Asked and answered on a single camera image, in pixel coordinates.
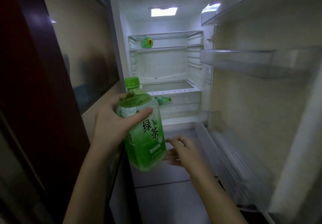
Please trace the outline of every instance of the person's right arm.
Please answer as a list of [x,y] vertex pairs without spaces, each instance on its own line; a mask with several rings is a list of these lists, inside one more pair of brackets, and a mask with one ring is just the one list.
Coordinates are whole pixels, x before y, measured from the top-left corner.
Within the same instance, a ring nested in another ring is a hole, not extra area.
[[236,204],[212,176],[193,141],[185,136],[179,136],[169,138],[166,142],[171,143],[174,148],[168,150],[165,160],[170,165],[183,166],[187,170],[211,223],[247,224]]

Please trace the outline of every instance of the refrigerator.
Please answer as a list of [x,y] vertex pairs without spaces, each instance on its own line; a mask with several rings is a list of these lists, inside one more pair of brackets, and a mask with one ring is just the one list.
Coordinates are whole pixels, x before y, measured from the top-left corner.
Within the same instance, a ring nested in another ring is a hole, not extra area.
[[[165,137],[191,137],[261,223],[319,221],[322,0],[105,1],[120,80],[173,98],[160,106]],[[131,173],[143,223],[210,223],[183,168]]]

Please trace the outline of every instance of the green bottle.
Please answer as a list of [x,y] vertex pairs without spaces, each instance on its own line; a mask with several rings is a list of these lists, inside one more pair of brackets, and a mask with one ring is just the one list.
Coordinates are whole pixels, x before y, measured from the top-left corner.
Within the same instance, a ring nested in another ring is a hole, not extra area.
[[171,102],[173,99],[172,98],[168,98],[168,97],[164,97],[164,96],[161,96],[161,97],[154,97],[157,102],[159,103],[159,105],[165,105],[167,104],[168,102]]
[[140,89],[137,77],[124,80],[127,92],[116,113],[123,118],[147,107],[152,114],[132,128],[124,139],[130,163],[143,172],[152,170],[167,154],[158,102]]
[[152,48],[153,46],[153,40],[149,37],[145,37],[142,41],[141,41],[141,47],[143,49],[145,48]]

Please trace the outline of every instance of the person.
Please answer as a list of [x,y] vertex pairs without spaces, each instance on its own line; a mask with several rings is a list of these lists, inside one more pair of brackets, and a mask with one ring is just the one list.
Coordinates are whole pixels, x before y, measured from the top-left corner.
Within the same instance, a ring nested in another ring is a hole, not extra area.
[[[128,131],[153,111],[152,108],[145,108],[133,116],[120,118],[114,109],[123,97],[124,94],[114,96],[96,114],[93,140],[80,169],[63,224],[104,223],[108,158]],[[178,136],[166,139],[166,142],[174,148],[168,150],[165,160],[187,170],[211,223],[246,224],[235,203],[212,176],[193,141]]]

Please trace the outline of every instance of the plastic bottle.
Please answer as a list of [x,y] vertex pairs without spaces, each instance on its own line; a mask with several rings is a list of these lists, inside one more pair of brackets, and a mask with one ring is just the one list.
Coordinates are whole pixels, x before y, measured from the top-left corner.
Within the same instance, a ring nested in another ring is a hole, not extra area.
[[137,77],[124,80],[127,93],[116,113],[123,118],[132,116],[146,107],[152,114],[132,128],[124,139],[130,163],[143,172],[150,171],[167,154],[158,102],[140,89]]
[[157,102],[159,103],[159,105],[165,105],[168,102],[171,102],[173,99],[172,98],[168,98],[165,96],[161,96],[161,97],[155,97],[155,99],[157,100]]
[[145,37],[142,41],[141,41],[141,47],[143,49],[145,48],[151,48],[153,46],[153,40],[149,37]]

